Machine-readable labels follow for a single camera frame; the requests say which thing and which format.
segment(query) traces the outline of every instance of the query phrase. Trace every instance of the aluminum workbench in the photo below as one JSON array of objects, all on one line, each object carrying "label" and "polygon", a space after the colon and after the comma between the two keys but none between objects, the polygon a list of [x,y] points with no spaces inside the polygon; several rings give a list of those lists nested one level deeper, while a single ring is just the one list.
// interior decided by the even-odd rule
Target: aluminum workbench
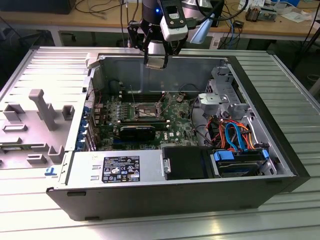
[{"label": "aluminum workbench", "polygon": [[[88,75],[87,53],[106,50],[110,48],[40,47],[30,50],[2,89],[0,110],[29,94],[29,86],[35,83],[59,91],[59,97],[55,98],[48,93],[47,99],[53,106],[77,104],[82,82]],[[112,50],[119,54],[126,52],[124,48]],[[265,51],[197,49],[181,53],[188,51],[237,57],[311,175],[307,183],[292,193],[276,195],[258,209],[73,221],[45,193],[47,187],[58,180],[57,176],[45,177],[45,168],[1,170],[0,238],[319,239],[319,103],[275,55]]]}]

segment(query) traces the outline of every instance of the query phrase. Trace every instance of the wooden table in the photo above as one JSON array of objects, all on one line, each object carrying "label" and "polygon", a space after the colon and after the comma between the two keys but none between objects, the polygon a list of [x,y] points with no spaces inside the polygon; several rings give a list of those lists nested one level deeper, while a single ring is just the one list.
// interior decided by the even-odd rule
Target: wooden table
[{"label": "wooden table", "polygon": [[[238,8],[236,3],[239,0],[226,0],[231,13]],[[89,0],[91,6],[106,3],[106,0]],[[104,6],[97,6],[94,10],[99,11],[118,5],[117,0],[112,0]],[[315,8],[319,4],[318,1],[312,3],[301,2],[300,8]],[[129,18],[132,18],[136,4],[129,3]],[[88,5],[86,1],[78,6],[79,9],[87,12]],[[135,20],[141,18],[141,3],[139,4]],[[122,19],[124,32],[127,32],[126,7],[122,6]],[[60,31],[83,31],[83,32],[111,32],[120,33],[120,7],[115,7],[105,12],[105,18],[97,17],[89,13],[79,12],[75,9],[68,15],[59,15],[51,13],[31,13],[31,12],[0,12],[0,15],[17,29],[37,29],[49,30],[52,34],[54,44],[63,46]],[[303,41],[308,34],[311,21],[303,21],[300,23],[293,22],[284,17],[277,16],[275,22],[258,21],[249,22],[245,20],[245,13],[241,13],[237,20],[244,22],[241,38],[250,39],[270,39],[270,40],[292,40]],[[5,27],[4,23],[0,23],[0,27]],[[209,36],[212,37],[211,48],[216,48],[220,38],[229,32],[230,28],[225,21],[219,23],[219,27],[212,27]]]}]

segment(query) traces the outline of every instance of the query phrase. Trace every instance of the blue cable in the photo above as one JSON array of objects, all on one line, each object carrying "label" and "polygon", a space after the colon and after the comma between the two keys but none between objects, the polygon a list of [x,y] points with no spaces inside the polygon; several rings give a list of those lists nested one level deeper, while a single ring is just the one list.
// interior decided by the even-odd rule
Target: blue cable
[{"label": "blue cable", "polygon": [[239,142],[239,146],[240,146],[240,149],[242,149],[243,151],[248,151],[248,149],[246,148],[246,145],[244,143],[244,141],[242,140],[242,135],[241,135],[241,132],[240,132],[240,129],[239,127],[233,123],[233,122],[229,122],[226,126],[225,126],[225,139],[226,141],[230,144],[231,147],[234,148],[235,151],[238,151],[238,148],[236,147],[236,145],[234,145],[232,143],[232,141],[230,140],[230,137],[229,137],[229,128],[233,126],[235,128],[235,132],[236,132],[236,135],[237,135],[237,138],[238,138],[238,142]]},{"label": "blue cable", "polygon": [[231,39],[230,39],[230,42],[229,42],[229,46],[228,46],[228,49],[230,49],[231,47],[231,43],[233,41],[233,38],[234,38],[234,34],[235,34],[235,29],[234,29],[234,25],[232,24],[232,22],[229,20],[229,23],[231,25],[231,31],[232,31],[232,35],[231,35]]}]

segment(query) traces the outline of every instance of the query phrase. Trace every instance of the floor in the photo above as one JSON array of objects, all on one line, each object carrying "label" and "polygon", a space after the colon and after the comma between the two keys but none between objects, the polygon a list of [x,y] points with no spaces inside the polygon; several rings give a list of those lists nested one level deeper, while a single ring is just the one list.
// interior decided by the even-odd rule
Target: floor
[{"label": "floor", "polygon": [[[17,29],[20,36],[27,36],[37,33],[34,30]],[[92,37],[90,32],[73,32],[76,36],[76,41],[73,41],[70,35],[64,35],[63,42],[65,46],[88,47],[92,46]],[[211,38],[207,37],[203,44],[187,43],[186,48],[193,49],[208,49]],[[40,38],[33,37],[19,42],[19,37],[12,30],[6,33],[6,40],[0,41],[0,88],[6,83],[10,75],[16,69],[24,55],[29,49],[29,46],[53,46],[53,42],[49,35],[44,35]],[[241,39],[237,44],[238,50],[266,50],[268,40],[252,39],[248,45],[249,39]],[[121,47],[122,37],[120,33],[96,33],[96,46],[98,47]],[[281,41],[278,40],[271,43],[268,50],[272,50],[290,68],[292,61],[300,49],[301,43],[298,41]],[[308,80],[310,75],[320,75],[320,53],[316,52],[317,47],[313,47],[305,56],[303,61],[296,68],[294,75],[299,81],[309,89],[313,82]]]}]

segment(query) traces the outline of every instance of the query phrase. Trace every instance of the power supply label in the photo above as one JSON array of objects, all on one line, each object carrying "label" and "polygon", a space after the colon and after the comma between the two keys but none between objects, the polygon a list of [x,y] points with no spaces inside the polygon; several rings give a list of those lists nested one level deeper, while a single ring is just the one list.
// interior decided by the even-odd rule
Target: power supply label
[{"label": "power supply label", "polygon": [[139,156],[111,156],[103,161],[102,182],[121,183],[140,181]]}]

